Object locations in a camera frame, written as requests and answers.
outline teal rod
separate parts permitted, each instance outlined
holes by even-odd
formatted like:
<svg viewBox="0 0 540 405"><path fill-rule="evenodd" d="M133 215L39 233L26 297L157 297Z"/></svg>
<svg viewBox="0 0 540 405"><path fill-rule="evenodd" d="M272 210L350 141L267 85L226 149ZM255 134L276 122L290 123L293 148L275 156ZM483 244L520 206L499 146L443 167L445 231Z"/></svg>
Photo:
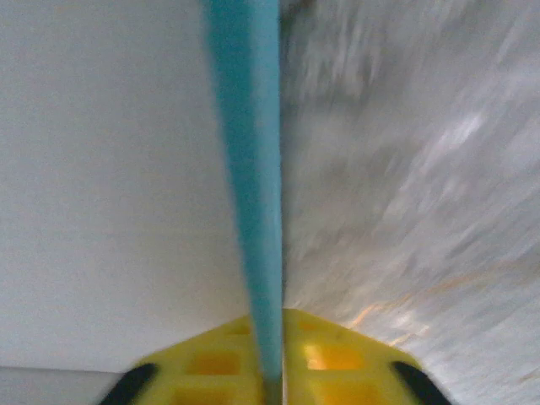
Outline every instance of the teal rod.
<svg viewBox="0 0 540 405"><path fill-rule="evenodd" d="M282 401L278 0L208 0L229 179L267 405Z"/></svg>

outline white ceiling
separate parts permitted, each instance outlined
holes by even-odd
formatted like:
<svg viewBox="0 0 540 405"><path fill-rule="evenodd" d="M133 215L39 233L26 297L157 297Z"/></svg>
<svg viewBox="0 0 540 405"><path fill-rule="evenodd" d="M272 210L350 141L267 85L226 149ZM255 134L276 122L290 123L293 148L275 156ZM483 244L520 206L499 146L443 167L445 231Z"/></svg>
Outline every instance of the white ceiling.
<svg viewBox="0 0 540 405"><path fill-rule="evenodd" d="M197 0L3 0L0 365L118 371L244 315Z"/></svg>

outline blue pole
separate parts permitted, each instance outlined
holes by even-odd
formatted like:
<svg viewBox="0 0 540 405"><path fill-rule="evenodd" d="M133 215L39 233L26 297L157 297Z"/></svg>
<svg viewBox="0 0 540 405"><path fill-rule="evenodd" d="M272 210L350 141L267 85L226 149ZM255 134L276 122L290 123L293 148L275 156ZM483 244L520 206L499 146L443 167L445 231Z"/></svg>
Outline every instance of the blue pole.
<svg viewBox="0 0 540 405"><path fill-rule="evenodd" d="M278 0L209 0L209 41L266 404L282 401Z"/></svg>

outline yellow plastic base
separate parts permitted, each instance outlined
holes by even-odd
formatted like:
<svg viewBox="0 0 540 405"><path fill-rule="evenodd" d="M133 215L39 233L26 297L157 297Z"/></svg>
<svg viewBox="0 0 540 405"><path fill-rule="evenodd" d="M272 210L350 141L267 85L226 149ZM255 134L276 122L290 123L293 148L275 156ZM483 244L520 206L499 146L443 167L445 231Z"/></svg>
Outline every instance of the yellow plastic base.
<svg viewBox="0 0 540 405"><path fill-rule="evenodd" d="M408 354L300 310L283 310L290 405L421 403L391 367L418 368ZM249 317L141 359L157 366L138 405L262 405Z"/></svg>

